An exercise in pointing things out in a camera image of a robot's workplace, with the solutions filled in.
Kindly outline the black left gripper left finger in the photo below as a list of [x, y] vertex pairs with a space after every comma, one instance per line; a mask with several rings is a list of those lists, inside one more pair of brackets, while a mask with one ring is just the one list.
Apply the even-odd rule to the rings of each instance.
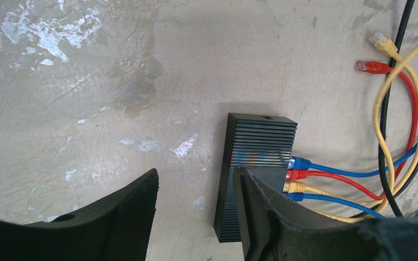
[[0, 220], [0, 260], [145, 260], [158, 188], [158, 172], [151, 169], [51, 222]]

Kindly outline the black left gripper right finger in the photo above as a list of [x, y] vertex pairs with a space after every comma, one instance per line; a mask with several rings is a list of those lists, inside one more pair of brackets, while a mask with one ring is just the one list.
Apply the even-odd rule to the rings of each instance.
[[418, 218], [338, 221], [235, 168], [245, 260], [418, 260]]

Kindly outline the black network switch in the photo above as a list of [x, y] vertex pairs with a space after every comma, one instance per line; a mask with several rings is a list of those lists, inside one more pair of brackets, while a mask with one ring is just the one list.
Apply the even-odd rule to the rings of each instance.
[[233, 172], [244, 167], [282, 191], [298, 124], [287, 117], [228, 113], [213, 228], [221, 243], [240, 242]]

